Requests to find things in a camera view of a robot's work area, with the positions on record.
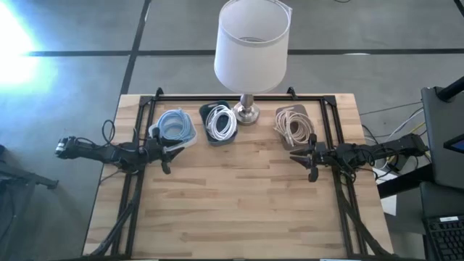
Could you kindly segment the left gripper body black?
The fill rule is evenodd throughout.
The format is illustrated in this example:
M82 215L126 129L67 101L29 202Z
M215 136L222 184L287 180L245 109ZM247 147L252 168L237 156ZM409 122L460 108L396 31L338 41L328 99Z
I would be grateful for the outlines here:
M149 133L151 136L146 140L145 150L147 152L148 161L153 162L159 160L161 162L162 171L164 174L170 174L170 155L166 151L168 140L160 135L158 127L152 128Z

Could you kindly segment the dark teal plastic bin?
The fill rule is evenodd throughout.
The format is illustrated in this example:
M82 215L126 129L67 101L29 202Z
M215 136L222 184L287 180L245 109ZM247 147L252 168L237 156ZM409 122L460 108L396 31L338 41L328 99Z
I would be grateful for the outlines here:
M230 144L238 133L238 123L226 101L202 105L199 109L202 125L211 146Z

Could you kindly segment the white plastic bin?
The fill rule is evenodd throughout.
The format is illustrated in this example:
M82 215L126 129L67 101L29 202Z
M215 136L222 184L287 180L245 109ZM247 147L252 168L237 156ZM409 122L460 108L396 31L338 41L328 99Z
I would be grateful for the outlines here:
M160 129L160 135L164 138L183 140L183 143L177 148L188 148L197 142L197 131L193 121L190 115L181 108L171 109L163 113L157 123L149 127L149 131L155 127ZM166 150L170 151L177 148L173 147Z

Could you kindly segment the black laptop keyboard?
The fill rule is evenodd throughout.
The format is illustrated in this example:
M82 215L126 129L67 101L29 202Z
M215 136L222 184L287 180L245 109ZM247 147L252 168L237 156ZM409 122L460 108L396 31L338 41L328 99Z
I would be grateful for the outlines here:
M464 215L426 217L423 224L438 261L464 261Z

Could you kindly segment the silver table lamp white shade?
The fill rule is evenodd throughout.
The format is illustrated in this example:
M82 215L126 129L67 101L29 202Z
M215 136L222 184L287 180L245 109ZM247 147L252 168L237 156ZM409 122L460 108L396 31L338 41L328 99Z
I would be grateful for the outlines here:
M254 95L274 89L286 74L292 15L279 0L229 0L220 10L214 71L240 95L233 112L241 125L260 116Z

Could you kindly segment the black metal table frame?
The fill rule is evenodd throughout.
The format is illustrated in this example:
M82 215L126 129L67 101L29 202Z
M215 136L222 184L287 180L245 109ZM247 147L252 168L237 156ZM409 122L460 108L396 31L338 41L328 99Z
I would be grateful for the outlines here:
M239 126L235 141L210 146L199 108L229 99L200 95L161 96L154 121L182 108L198 131L196 144L181 152L165 175L154 162L146 169L130 257L134 259L309 259L346 257L339 208L330 168L315 183L289 159L274 131L276 109L292 102L305 106L319 141L325 131L319 101L258 101L256 125ZM90 254L115 224L124 177L99 186L82 254ZM393 252L377 185L370 171L357 173L355 193L363 223Z

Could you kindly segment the black monitor pole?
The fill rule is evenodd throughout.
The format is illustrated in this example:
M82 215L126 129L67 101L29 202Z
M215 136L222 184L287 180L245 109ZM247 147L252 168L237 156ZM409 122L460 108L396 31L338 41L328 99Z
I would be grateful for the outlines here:
M443 102L450 102L456 95L464 91L464 76L451 83L448 87L438 90L437 97Z

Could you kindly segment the grey computer monitor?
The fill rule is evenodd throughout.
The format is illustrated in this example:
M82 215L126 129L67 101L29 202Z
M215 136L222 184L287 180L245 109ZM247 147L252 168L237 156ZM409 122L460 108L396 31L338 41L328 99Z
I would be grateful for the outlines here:
M433 88L421 90L434 181L464 189L464 93L440 100Z

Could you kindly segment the black floor tripod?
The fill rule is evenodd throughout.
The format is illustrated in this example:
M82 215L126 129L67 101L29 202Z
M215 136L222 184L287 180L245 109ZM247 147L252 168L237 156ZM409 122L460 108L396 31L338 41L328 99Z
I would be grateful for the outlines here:
M58 180L13 167L6 163L6 148L0 144L0 261L11 255L15 230L37 185L55 189Z

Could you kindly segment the black stand beam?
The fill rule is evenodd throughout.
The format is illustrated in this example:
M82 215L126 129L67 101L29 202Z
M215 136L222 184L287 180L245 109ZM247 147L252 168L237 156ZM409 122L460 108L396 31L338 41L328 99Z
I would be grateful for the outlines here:
M381 199L419 187L424 182L434 182L433 165L427 164L404 175L377 185Z

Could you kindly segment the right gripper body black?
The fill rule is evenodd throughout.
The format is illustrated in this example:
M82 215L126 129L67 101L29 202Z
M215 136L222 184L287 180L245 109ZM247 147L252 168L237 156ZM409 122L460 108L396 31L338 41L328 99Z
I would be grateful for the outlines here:
M308 139L309 169L308 181L316 182L319 177L318 165L334 166L336 164L336 153L334 150L326 148L324 142L317 142L317 136L311 133Z

